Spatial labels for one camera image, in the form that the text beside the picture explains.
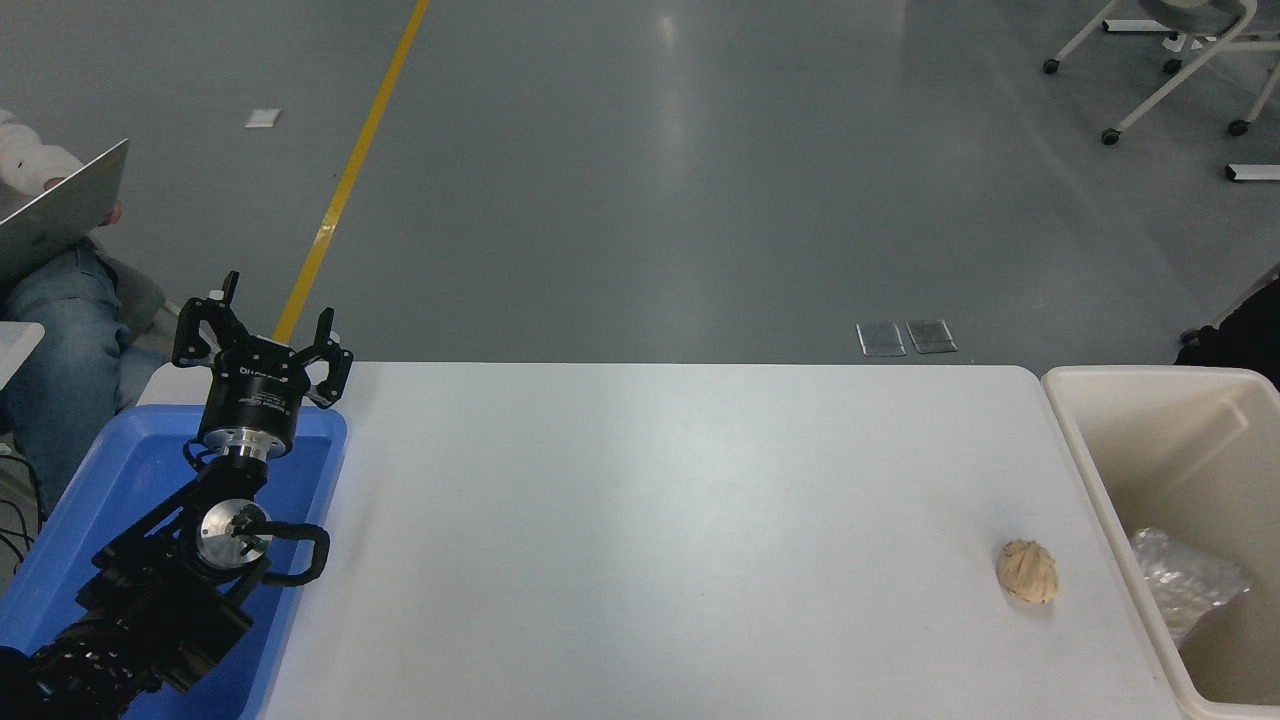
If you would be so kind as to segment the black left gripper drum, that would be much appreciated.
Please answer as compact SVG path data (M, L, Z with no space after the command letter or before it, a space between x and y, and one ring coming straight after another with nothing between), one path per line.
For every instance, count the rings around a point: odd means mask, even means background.
M227 341L212 360L212 383L198 425L206 447L238 445L248 433L261 447L291 447L310 388L294 350L262 337Z

